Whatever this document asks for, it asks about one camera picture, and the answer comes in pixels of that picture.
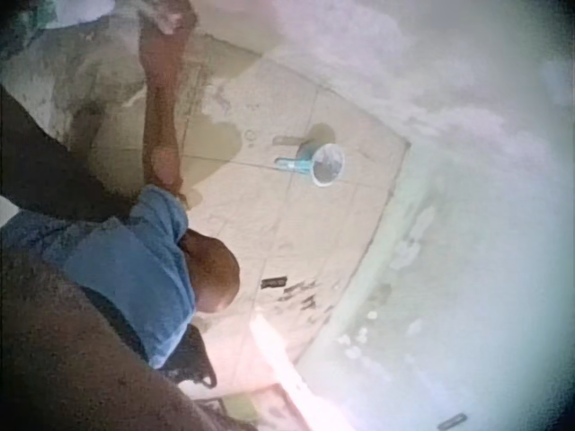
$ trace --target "bright light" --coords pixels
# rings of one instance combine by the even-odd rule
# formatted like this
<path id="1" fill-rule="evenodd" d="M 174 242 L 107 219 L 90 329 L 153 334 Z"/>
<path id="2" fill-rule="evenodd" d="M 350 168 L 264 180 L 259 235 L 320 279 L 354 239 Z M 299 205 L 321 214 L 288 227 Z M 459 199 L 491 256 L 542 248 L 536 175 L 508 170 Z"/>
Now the bright light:
<path id="1" fill-rule="evenodd" d="M 336 408 L 312 394 L 289 361 L 283 339 L 263 316 L 258 314 L 250 326 L 258 349 L 307 425 L 313 431 L 354 431 Z"/>

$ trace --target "person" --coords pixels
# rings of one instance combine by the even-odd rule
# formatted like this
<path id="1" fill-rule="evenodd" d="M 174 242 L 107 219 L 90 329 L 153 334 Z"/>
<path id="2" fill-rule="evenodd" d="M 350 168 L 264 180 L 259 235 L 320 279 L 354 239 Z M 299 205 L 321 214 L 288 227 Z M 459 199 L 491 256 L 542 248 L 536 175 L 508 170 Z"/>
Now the person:
<path id="1" fill-rule="evenodd" d="M 1 261 L 3 429 L 256 430 L 147 366 L 60 271 L 21 251 Z"/>
<path id="2" fill-rule="evenodd" d="M 106 218 L 103 211 L 94 216 L 98 221 L 89 222 L 54 217 L 58 206 L 53 214 L 23 209 L 0 231 L 5 248 L 24 249 L 44 259 L 112 303 L 137 334 L 153 368 L 163 366 L 195 311 L 218 312 L 234 300 L 240 272 L 234 254 L 221 241 L 188 228 L 173 111 L 181 56 L 196 16 L 187 0 L 167 4 L 180 16 L 172 34 L 141 19 L 140 61 L 147 84 L 142 156 L 146 186 L 137 202 L 130 209 L 123 206 L 124 217 Z M 4 100 L 14 104 L 9 97 Z M 8 110 L 6 116 L 11 115 L 26 117 Z M 18 119 L 3 118 L 5 122 L 9 127 L 3 134 L 2 162 L 7 169 L 3 169 L 2 194 L 16 205 L 34 207 L 35 198 L 45 201 L 58 196 L 61 202 L 81 197 L 89 213 L 101 200 L 114 201 L 95 179 L 83 176 L 78 182 L 87 189 L 79 189 L 77 167 L 62 166 L 54 184 L 48 184 L 51 178 L 38 176 L 33 180 L 43 184 L 26 179 L 22 184 L 22 170 L 42 171 L 42 164 L 51 163 L 60 166 L 68 162 L 69 154 L 61 150 L 51 162 L 30 162 L 29 154 L 23 153 L 33 145 L 30 133 L 39 132 L 22 131 Z"/>

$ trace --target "blue shirt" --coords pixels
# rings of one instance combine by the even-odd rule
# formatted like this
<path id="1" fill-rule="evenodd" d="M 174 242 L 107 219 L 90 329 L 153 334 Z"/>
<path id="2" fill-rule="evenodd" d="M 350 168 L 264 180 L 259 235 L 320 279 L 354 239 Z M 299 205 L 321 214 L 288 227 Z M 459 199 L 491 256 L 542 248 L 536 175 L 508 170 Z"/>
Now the blue shirt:
<path id="1" fill-rule="evenodd" d="M 178 241 L 188 228 L 181 203 L 146 186 L 128 221 L 68 222 L 21 211 L 2 228 L 3 247 L 27 250 L 110 300 L 139 336 L 153 368 L 175 350 L 195 298 Z"/>

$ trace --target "concrete wall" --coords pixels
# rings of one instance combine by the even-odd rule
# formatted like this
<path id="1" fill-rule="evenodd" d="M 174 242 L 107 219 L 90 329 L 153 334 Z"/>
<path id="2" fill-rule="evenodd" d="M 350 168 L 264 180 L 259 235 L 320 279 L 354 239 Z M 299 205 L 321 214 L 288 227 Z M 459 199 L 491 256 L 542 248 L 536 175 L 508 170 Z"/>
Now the concrete wall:
<path id="1" fill-rule="evenodd" d="M 571 382 L 575 339 L 562 11 L 198 6 L 205 31 L 334 89 L 412 143 L 370 252 L 300 363 L 312 388 L 360 430 L 435 429 L 460 412 L 458 429 L 539 428 Z"/>

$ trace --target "white wall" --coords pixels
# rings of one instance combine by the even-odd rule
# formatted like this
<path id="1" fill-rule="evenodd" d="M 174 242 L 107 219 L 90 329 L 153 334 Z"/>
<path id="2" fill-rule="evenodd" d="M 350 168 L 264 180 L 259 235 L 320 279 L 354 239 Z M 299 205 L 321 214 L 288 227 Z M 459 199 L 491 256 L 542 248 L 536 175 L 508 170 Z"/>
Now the white wall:
<path id="1" fill-rule="evenodd" d="M 204 31 L 412 143 L 370 252 L 300 364 L 312 388 L 361 430 L 436 429 L 459 412 L 458 429 L 539 428 L 575 355 L 564 17 L 518 0 L 198 7 Z"/>

